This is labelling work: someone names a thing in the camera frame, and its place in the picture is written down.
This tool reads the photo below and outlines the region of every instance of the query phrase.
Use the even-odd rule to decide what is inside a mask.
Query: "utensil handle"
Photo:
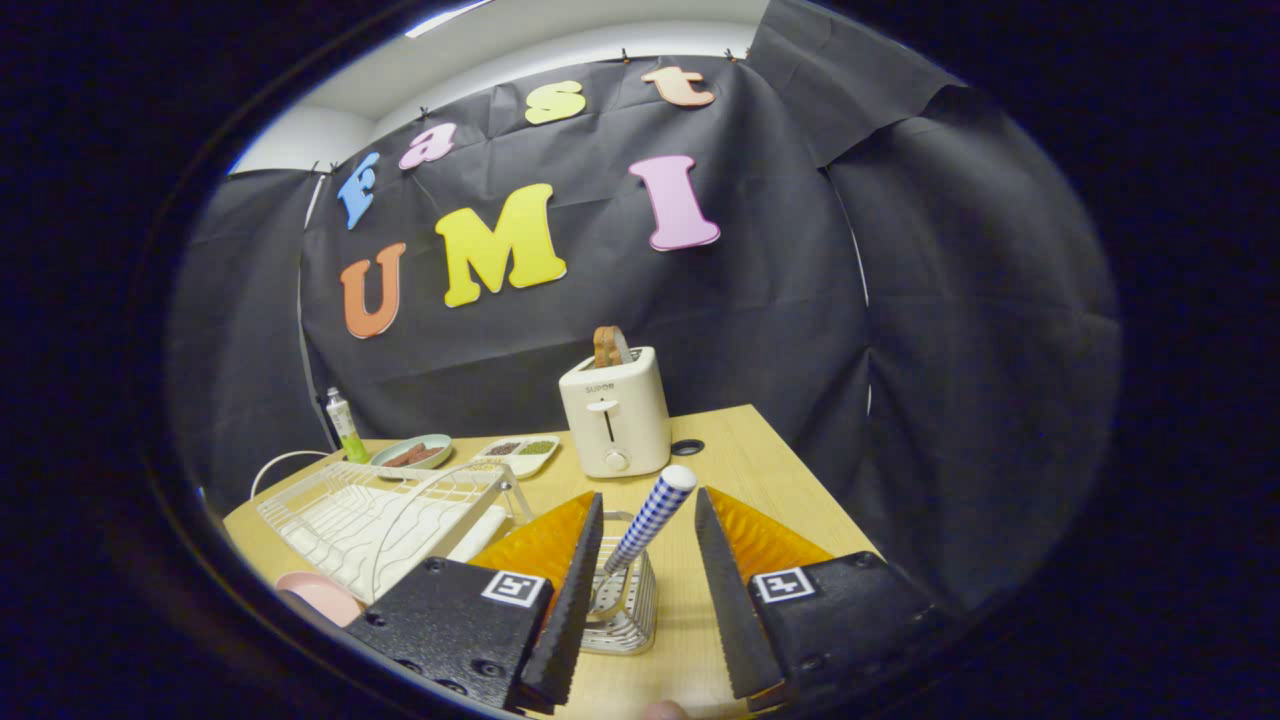
[[[667,465],[649,491],[649,497],[631,521],[631,527],[613,548],[613,555],[605,561],[604,574],[616,573],[635,561],[696,487],[698,477],[692,470],[684,465]]]

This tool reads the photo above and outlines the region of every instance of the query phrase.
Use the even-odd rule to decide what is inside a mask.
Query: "white toaster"
[[[595,368],[588,357],[561,377],[564,416],[582,471],[593,478],[655,473],[671,460],[671,416],[652,347],[631,363]]]

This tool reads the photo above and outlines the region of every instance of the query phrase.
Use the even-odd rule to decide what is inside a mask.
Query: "yellow letter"
[[[388,245],[378,254],[383,266],[383,306],[376,313],[365,309],[365,273],[369,260],[361,260],[342,272],[342,307],[347,315],[347,329],[360,340],[387,332],[399,310],[399,256],[404,243]]]
[[[529,104],[525,119],[535,126],[540,126],[552,120],[571,118],[581,113],[582,108],[586,108],[586,97],[582,97],[579,92],[582,92],[582,85],[571,79],[544,85],[530,92],[529,97],[525,99],[525,102]]]
[[[564,277],[567,268],[556,256],[547,227],[547,200],[550,196],[552,186],[544,182],[512,192],[493,231],[470,208],[454,210],[435,223],[435,232],[444,236],[444,256],[449,265],[445,305],[457,307],[480,297],[480,286],[471,279],[468,264],[489,292],[502,290],[508,255],[513,256],[509,279],[515,287]]]

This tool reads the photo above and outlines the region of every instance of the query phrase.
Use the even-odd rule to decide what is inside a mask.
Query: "bottle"
[[[342,447],[347,451],[347,460],[351,462],[369,462],[369,451],[361,442],[356,432],[356,421],[351,419],[351,405],[338,395],[338,388],[329,388],[329,404],[325,405],[329,419],[333,420],[333,429],[338,430]]]

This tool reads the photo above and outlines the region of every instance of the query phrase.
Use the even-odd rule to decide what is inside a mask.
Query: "ceiling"
[[[302,102],[376,119],[454,74],[530,45],[637,22],[755,26],[767,5],[768,0],[494,0],[416,38],[398,35],[335,73]]]

